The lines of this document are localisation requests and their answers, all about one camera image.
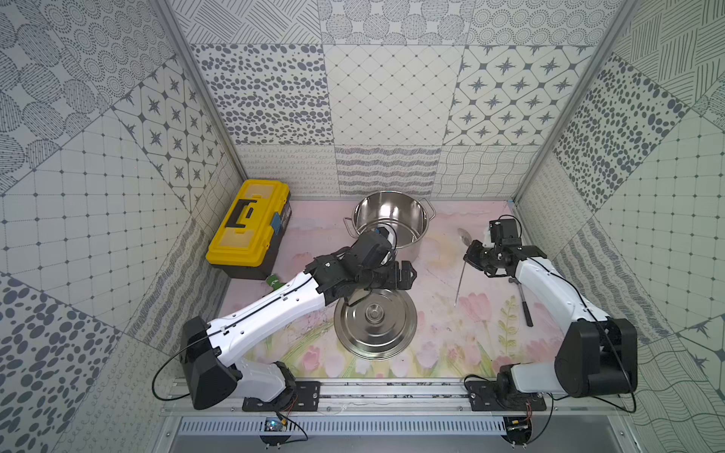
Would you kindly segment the stainless steel ladle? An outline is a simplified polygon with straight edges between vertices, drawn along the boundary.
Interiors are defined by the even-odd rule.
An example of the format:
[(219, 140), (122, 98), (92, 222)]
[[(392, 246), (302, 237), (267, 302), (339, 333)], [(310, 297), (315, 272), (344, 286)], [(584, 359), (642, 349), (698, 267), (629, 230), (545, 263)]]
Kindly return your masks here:
[[(459, 234), (461, 242), (464, 244), (464, 246), (469, 247), (472, 243), (472, 237), (471, 237), (470, 233), (467, 230), (465, 230), (464, 228), (459, 228), (458, 234)], [(461, 285), (462, 285), (463, 279), (464, 279), (464, 273), (466, 273), (466, 262), (464, 262), (463, 267), (461, 269), (459, 281), (457, 284), (456, 296), (454, 298), (454, 305), (458, 304), (458, 300), (459, 300), (459, 296), (460, 296), (460, 292), (461, 292)]]

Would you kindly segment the stainless steel pot lid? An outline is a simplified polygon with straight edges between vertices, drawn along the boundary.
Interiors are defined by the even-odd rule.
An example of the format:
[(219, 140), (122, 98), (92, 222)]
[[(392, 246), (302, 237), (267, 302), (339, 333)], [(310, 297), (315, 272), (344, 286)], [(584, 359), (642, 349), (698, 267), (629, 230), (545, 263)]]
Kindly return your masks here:
[(405, 291), (357, 290), (336, 303), (333, 325), (348, 352), (383, 361), (402, 353), (413, 341), (417, 310)]

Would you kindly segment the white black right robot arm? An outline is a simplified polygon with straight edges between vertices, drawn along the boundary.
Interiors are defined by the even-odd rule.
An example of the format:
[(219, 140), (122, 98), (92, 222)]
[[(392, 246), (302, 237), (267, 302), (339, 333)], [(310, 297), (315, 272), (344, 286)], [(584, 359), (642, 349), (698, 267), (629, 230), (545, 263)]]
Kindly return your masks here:
[(489, 223), (492, 245), (474, 240), (464, 261), (492, 279), (511, 279), (528, 289), (564, 333), (549, 362), (503, 366), (500, 396), (564, 394), (600, 398), (637, 388), (637, 331), (627, 319), (595, 306), (555, 269), (535, 245), (522, 243), (520, 224), (506, 214)]

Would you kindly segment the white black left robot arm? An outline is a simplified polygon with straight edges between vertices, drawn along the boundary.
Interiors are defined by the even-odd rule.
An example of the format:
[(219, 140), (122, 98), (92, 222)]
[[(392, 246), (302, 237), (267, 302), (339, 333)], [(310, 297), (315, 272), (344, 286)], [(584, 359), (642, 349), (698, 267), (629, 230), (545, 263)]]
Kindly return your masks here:
[(409, 290), (413, 264), (399, 262), (388, 239), (364, 232), (353, 245), (321, 255), (290, 282), (231, 315), (207, 322), (197, 316), (182, 328), (179, 359), (192, 404), (207, 410), (233, 394), (288, 408), (298, 396), (283, 362), (249, 362), (245, 354), (296, 319), (320, 311), (358, 290)]

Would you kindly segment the floral pink table mat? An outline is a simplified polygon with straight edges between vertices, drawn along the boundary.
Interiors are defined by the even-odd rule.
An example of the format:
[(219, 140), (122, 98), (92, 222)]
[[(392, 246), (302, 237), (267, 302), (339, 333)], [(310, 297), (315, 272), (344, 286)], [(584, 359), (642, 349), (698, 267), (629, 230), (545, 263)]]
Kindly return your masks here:
[(523, 289), (534, 326), (526, 325), (519, 291), (506, 279), (490, 279), (466, 266), (458, 304), (457, 284), (466, 248), (464, 228), (488, 239), (492, 219), (509, 213), (504, 201), (437, 201), (413, 266), (417, 280), (410, 292), (417, 310), (415, 338), (402, 353), (371, 362), (347, 351), (332, 324), (334, 308), (314, 311), (270, 335), (247, 358), (284, 362), (299, 379), (426, 379), (494, 377), (505, 364), (549, 362), (563, 341), (549, 311)]

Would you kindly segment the green tool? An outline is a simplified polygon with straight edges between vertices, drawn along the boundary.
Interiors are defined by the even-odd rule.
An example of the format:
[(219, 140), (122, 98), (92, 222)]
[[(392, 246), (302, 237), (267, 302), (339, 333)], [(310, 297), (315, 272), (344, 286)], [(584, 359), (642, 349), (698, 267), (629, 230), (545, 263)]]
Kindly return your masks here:
[(277, 275), (270, 275), (266, 280), (265, 283), (273, 290), (277, 291), (280, 288), (282, 288), (285, 283), (282, 282)]

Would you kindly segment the yellow black toolbox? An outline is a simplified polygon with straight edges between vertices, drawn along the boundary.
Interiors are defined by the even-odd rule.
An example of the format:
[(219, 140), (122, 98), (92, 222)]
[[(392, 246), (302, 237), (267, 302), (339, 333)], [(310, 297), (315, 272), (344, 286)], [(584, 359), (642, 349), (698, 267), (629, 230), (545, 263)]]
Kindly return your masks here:
[(211, 240), (209, 264), (232, 279), (270, 277), (292, 215), (289, 197), (283, 182), (245, 181)]

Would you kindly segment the right small circuit board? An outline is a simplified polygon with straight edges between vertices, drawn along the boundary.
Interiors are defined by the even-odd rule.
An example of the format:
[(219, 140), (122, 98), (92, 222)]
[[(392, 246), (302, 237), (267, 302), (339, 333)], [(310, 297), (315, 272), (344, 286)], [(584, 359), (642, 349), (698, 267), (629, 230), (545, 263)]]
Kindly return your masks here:
[(504, 417), (505, 434), (510, 445), (527, 445), (532, 438), (532, 421), (526, 417)]

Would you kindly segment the small circuit board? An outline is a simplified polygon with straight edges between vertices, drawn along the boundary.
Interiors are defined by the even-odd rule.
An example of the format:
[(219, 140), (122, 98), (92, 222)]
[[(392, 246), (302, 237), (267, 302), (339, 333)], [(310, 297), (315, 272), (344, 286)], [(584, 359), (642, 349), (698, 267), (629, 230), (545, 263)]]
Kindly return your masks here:
[(264, 421), (265, 432), (286, 432), (287, 423), (279, 417), (267, 417)]
[(532, 421), (526, 417), (504, 417), (505, 434), (510, 445), (527, 445), (532, 438)]

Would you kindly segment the left small circuit board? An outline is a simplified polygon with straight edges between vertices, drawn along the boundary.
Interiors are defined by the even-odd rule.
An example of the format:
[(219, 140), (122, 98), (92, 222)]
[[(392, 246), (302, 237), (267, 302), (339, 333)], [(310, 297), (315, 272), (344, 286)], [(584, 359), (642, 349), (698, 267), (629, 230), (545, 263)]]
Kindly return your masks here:
[(265, 432), (286, 432), (287, 423), (279, 417), (267, 417), (264, 421)]

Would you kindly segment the aluminium mounting rail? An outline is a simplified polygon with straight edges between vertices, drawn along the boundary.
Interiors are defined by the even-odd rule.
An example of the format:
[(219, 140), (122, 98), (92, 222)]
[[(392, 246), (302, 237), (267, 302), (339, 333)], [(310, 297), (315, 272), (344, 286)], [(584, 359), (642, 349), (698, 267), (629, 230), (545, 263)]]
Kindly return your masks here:
[[(319, 379), (317, 409), (303, 415), (454, 415), (472, 413), (472, 396), (461, 379)], [(235, 391), (222, 402), (196, 410), (183, 379), (170, 391), (174, 401), (162, 403), (160, 413), (169, 415), (232, 415), (243, 411), (244, 398)]]

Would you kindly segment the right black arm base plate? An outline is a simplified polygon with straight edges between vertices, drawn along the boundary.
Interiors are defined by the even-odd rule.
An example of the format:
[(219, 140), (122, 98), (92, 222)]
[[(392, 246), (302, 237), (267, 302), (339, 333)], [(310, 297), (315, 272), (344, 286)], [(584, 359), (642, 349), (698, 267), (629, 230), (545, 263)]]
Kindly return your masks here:
[(493, 381), (474, 379), (464, 383), (472, 411), (545, 411), (547, 403), (540, 394), (504, 391)]

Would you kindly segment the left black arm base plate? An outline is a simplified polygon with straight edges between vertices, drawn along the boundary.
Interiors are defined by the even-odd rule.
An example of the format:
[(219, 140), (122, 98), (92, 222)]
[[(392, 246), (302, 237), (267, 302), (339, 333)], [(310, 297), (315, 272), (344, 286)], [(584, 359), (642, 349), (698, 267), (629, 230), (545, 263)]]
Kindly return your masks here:
[(286, 413), (287, 411), (302, 411), (314, 413), (318, 410), (320, 398), (320, 381), (296, 381), (295, 386), (284, 390), (271, 402), (264, 402), (258, 398), (245, 398), (243, 411), (245, 413)]

